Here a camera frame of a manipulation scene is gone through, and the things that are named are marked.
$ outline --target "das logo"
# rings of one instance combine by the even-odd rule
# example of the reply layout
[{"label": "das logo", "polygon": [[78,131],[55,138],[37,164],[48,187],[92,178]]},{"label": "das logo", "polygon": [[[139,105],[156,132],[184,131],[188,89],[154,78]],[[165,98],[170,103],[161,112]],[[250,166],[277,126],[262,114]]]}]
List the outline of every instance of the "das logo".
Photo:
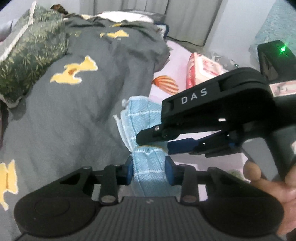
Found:
[{"label": "das logo", "polygon": [[198,99],[197,96],[206,96],[207,95],[207,89],[204,88],[200,91],[200,93],[198,94],[195,94],[194,92],[192,93],[191,96],[187,97],[187,96],[184,96],[182,97],[182,104],[186,104],[188,102],[188,99],[190,99],[190,101],[194,100],[194,99]]}]

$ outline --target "green leaf-patterned pillow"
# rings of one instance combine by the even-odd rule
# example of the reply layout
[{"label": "green leaf-patterned pillow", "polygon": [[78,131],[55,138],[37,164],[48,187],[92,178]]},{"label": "green leaf-patterned pillow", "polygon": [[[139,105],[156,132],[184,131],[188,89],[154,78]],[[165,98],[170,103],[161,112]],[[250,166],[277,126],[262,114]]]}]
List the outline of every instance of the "green leaf-patterned pillow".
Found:
[{"label": "green leaf-patterned pillow", "polygon": [[0,46],[0,99],[16,107],[67,45],[62,15],[34,2]]}]

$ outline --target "pink package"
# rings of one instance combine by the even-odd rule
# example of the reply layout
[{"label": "pink package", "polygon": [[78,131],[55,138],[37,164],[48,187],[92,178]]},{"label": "pink package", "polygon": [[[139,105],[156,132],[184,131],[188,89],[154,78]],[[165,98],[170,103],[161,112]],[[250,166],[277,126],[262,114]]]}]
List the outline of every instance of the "pink package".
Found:
[{"label": "pink package", "polygon": [[186,89],[227,72],[219,63],[192,53],[187,64]]}]

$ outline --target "screw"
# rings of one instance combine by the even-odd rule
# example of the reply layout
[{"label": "screw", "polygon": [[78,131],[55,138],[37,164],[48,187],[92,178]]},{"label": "screw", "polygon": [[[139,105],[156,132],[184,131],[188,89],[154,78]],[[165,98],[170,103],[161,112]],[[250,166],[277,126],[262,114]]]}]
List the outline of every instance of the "screw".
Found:
[{"label": "screw", "polygon": [[182,197],[183,202],[185,203],[194,203],[197,201],[197,197],[192,196],[192,195],[186,195]]},{"label": "screw", "polygon": [[102,202],[104,202],[104,203],[113,203],[113,202],[115,202],[116,197],[111,196],[111,195],[106,195],[106,196],[103,196],[103,197],[101,198],[101,200],[102,200]]}]

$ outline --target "white wall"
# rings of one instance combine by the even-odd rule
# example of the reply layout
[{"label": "white wall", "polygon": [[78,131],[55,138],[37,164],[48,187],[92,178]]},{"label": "white wall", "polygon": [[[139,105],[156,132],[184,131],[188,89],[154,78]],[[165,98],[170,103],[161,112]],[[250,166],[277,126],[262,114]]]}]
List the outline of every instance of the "white wall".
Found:
[{"label": "white wall", "polygon": [[[19,18],[28,10],[33,0],[12,0],[0,12],[0,24]],[[60,3],[68,12],[80,12],[80,0],[37,0],[38,4],[50,8]]]},{"label": "white wall", "polygon": [[205,49],[233,59],[240,67],[254,67],[249,47],[275,1],[223,0]]}]

